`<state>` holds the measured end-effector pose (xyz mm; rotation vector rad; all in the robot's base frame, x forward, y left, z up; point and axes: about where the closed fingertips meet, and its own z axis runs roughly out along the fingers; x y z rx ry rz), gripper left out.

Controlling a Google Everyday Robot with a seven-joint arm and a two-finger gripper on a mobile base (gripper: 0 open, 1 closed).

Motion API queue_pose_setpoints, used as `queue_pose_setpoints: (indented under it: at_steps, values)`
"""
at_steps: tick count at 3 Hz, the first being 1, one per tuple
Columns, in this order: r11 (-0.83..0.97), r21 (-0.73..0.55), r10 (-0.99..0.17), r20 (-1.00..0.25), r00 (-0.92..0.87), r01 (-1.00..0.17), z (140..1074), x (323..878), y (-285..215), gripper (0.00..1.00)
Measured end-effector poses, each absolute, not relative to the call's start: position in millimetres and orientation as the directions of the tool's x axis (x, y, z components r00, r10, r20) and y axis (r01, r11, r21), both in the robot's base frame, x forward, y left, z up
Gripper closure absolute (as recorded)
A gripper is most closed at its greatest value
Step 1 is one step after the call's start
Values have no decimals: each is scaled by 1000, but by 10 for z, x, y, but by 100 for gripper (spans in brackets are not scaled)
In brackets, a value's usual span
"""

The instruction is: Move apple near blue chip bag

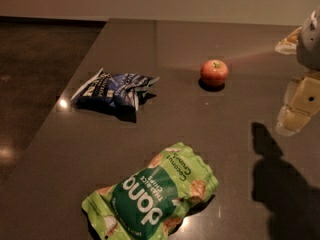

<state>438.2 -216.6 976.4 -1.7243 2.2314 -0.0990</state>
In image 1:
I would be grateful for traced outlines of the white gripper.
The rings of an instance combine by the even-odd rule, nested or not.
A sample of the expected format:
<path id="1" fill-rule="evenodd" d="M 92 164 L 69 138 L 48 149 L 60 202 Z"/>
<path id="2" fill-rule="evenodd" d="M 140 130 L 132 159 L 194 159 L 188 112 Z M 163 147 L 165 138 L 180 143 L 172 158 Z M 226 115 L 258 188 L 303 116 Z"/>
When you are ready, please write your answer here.
<path id="1" fill-rule="evenodd" d="M 285 137 L 299 133 L 320 111 L 320 5 L 275 46 L 284 55 L 295 55 L 296 49 L 297 61 L 315 71 L 289 81 L 276 124 L 276 132 Z"/>

